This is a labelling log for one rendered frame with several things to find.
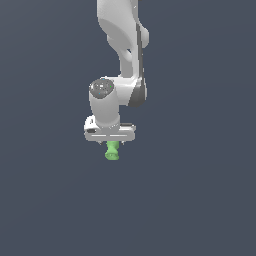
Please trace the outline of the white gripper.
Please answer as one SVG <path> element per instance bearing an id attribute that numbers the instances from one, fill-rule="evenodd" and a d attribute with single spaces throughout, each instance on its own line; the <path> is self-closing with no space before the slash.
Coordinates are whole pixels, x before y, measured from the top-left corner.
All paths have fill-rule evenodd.
<path id="1" fill-rule="evenodd" d="M 135 139 L 136 126 L 132 123 L 121 123 L 117 130 L 107 131 L 95 122 L 95 116 L 89 116 L 84 123 L 84 135 L 88 141 L 96 141 L 102 145 L 104 141 L 120 141 L 122 145 Z"/>

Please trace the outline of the small green object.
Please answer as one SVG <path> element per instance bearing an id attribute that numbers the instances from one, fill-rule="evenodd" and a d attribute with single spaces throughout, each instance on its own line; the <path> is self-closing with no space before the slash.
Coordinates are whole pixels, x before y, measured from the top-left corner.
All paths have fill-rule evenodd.
<path id="1" fill-rule="evenodd" d="M 118 160 L 118 149 L 119 149 L 119 142 L 118 141 L 107 141 L 107 151 L 105 153 L 105 157 L 108 160 Z"/>

